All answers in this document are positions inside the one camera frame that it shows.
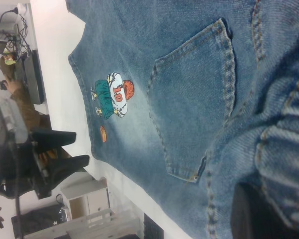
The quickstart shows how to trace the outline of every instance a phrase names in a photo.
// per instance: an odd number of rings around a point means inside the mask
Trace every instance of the white surface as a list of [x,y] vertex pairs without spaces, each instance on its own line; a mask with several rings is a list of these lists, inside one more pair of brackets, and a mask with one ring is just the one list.
[[[85,23],[67,11],[65,0],[31,0],[31,7],[52,127],[77,133],[76,142],[66,147],[72,156],[91,155],[83,98],[68,62],[68,55],[82,37]],[[108,183],[120,189],[170,238],[190,238],[141,187],[109,164],[92,159],[86,170],[96,179],[105,177]]]
[[[10,11],[16,7],[15,4],[0,4],[0,17],[5,11]],[[8,12],[2,17],[1,22],[15,22],[17,15],[14,12]]]

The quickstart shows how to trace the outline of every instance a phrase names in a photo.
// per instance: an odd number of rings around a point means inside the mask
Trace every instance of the denim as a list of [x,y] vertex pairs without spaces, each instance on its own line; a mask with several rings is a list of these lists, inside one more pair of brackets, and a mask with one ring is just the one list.
[[[66,2],[86,22],[69,63],[96,159],[193,238],[232,238],[239,182],[299,231],[299,0]],[[105,119],[91,88],[111,73],[134,94]]]

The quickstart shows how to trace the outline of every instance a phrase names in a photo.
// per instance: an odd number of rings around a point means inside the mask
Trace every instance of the seam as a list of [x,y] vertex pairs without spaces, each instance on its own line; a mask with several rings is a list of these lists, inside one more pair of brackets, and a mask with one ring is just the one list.
[[264,47],[262,42],[263,37],[261,32],[262,23],[261,23],[260,5],[261,5],[261,0],[256,0],[253,15],[252,15],[252,36],[253,36],[254,48],[256,52],[257,64],[259,63],[259,61],[265,58],[265,52],[264,52]]
[[284,104],[284,108],[283,108],[283,114],[284,111],[286,110],[287,107],[289,107],[292,103],[292,101],[294,100],[296,93],[299,92],[299,80],[296,83],[296,87],[294,88],[294,90],[289,94],[288,99],[286,100],[285,104]]
[[[299,80],[297,81],[294,90],[289,94],[289,97],[286,99],[286,102],[285,102],[285,104],[284,104],[284,106],[281,110],[282,114],[284,114],[284,111],[286,110],[286,108],[289,107],[290,104],[292,103],[293,99],[295,98],[296,92],[299,92]],[[263,149],[265,148],[265,146],[268,142],[267,141],[268,132],[270,131],[271,128],[278,127],[277,124],[278,123],[268,126],[266,129],[264,129],[264,131],[260,135],[260,140],[261,141],[256,145],[256,159],[255,159],[258,164],[260,164],[261,161],[262,161],[262,152],[263,152]],[[276,204],[275,200],[272,199],[272,197],[268,194],[267,186],[266,186],[266,182],[265,182],[264,177],[261,174],[259,174],[259,175],[260,175],[260,179],[261,179],[261,183],[262,183],[261,191],[265,194],[267,200],[271,202],[272,206],[274,208],[276,208],[276,211],[281,216],[281,218],[284,219],[285,223],[287,223],[291,226],[292,223],[290,222],[288,217],[284,214],[283,210],[280,208],[279,205]]]
[[216,216],[216,206],[214,204],[215,194],[211,189],[212,185],[212,171],[210,169],[206,172],[206,190],[208,195],[208,206],[207,206],[207,216],[208,224],[207,230],[210,235],[210,238],[217,239],[216,225],[217,225],[217,216]]
[[226,34],[225,26],[221,24],[223,34],[220,34],[221,44],[223,46],[223,52],[225,56],[225,121],[230,117],[235,101],[235,61],[233,54],[233,47]]

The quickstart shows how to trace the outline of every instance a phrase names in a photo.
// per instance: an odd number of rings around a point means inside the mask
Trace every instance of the cartoon character patch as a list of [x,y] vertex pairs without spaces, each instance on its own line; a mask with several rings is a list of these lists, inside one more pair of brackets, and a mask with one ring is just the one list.
[[107,80],[97,80],[95,89],[91,88],[92,100],[99,99],[98,116],[108,119],[112,114],[122,118],[128,112],[127,101],[134,95],[134,84],[122,80],[119,73],[112,72]]

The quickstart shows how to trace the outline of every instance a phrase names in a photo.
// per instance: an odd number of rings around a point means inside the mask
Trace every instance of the electrical wire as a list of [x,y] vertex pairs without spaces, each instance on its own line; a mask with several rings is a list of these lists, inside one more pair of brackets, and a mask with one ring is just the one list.
[[28,36],[28,25],[26,22],[26,19],[20,14],[21,21],[23,24],[23,28],[19,30],[17,36],[11,35],[10,33],[5,32],[2,30],[3,35],[5,35],[5,40],[7,40],[6,49],[9,53],[17,52],[18,59],[20,59],[22,56],[31,54],[31,48],[29,44],[26,41],[26,37]]

